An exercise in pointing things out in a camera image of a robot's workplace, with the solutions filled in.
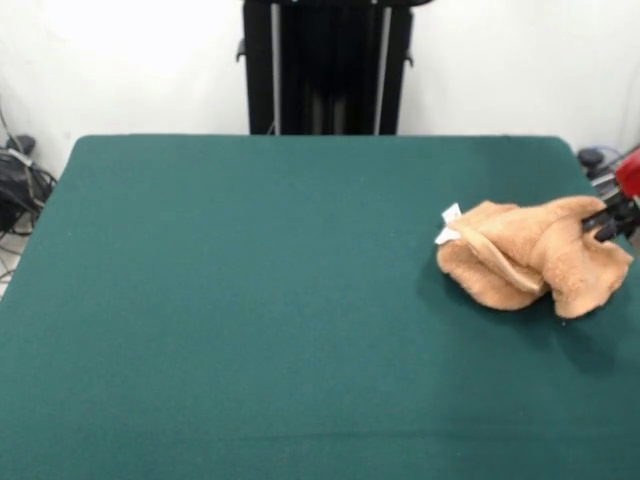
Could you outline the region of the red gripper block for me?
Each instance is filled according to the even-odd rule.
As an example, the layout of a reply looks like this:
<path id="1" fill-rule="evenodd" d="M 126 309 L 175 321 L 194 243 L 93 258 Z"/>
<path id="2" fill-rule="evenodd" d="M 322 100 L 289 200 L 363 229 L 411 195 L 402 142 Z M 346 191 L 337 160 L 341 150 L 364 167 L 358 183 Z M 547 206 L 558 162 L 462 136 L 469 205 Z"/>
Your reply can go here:
<path id="1" fill-rule="evenodd" d="M 582 219 L 582 230 L 596 230 L 594 238 L 598 242 L 628 236 L 632 230 L 626 208 L 639 208 L 639 147 L 616 159 L 607 172 L 612 175 L 613 187 L 606 195 L 606 206 Z"/>

